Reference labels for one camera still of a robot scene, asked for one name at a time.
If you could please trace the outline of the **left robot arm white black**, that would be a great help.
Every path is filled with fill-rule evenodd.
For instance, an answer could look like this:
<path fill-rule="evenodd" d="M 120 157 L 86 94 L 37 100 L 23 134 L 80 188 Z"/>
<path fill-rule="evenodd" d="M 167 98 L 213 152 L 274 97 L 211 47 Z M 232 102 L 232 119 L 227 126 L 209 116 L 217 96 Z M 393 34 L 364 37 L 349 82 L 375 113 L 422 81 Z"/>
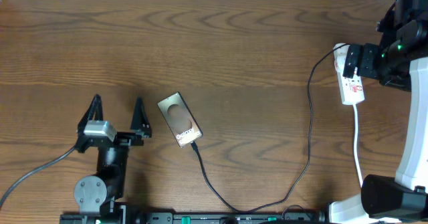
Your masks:
<path fill-rule="evenodd" d="M 60 223 L 133 223 L 140 220 L 122 203 L 126 166 L 132 146 L 152 137 L 143 100 L 136 99 L 129 132 L 119 132 L 103 117 L 102 99 L 96 94 L 77 127 L 76 150 L 98 149 L 96 173 L 80 179 L 74 188 L 79 206 L 76 215 L 63 214 Z"/>

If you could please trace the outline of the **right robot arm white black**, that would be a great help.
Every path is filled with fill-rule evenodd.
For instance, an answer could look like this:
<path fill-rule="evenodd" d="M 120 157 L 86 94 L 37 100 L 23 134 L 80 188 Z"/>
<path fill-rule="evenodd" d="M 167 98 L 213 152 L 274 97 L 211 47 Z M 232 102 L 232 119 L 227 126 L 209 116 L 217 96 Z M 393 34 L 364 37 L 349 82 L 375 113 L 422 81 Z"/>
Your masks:
<path fill-rule="evenodd" d="M 329 204 L 329 223 L 427 221 L 427 0 L 395 0 L 377 31 L 378 44 L 336 44 L 334 67 L 344 105 L 364 100 L 362 78 L 410 93 L 403 153 L 392 177 L 358 171 L 359 193 Z"/>

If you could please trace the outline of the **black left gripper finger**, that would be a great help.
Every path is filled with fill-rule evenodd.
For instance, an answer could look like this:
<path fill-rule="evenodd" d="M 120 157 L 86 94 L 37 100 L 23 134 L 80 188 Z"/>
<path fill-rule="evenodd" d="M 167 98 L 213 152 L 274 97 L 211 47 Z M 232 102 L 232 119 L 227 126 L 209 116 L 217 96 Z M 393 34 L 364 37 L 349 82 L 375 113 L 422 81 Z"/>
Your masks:
<path fill-rule="evenodd" d="M 130 129 L 138 135 L 141 135 L 143 138 L 152 137 L 152 129 L 150 127 L 141 97 L 136 99 Z"/>
<path fill-rule="evenodd" d="M 104 117 L 103 117 L 103 109 L 102 109 L 102 99 L 99 94 L 95 94 L 90 103 L 90 106 L 88 107 L 82 119 L 78 123 L 77 133 L 78 134 L 83 133 L 87 123 L 90 120 L 103 120 L 103 119 Z"/>

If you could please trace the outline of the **white power strip red switches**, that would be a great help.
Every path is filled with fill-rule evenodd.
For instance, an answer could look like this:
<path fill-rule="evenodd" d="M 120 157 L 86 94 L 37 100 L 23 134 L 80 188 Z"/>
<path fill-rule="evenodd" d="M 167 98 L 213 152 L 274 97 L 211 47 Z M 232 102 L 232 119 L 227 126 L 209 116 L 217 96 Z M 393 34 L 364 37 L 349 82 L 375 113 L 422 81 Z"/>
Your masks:
<path fill-rule="evenodd" d="M 334 46 L 334 68 L 337 73 L 342 103 L 347 106 L 356 106 L 363 102 L 365 97 L 361 77 L 357 76 L 356 71 L 352 78 L 343 76 L 348 48 L 349 46 L 343 43 L 337 43 Z"/>

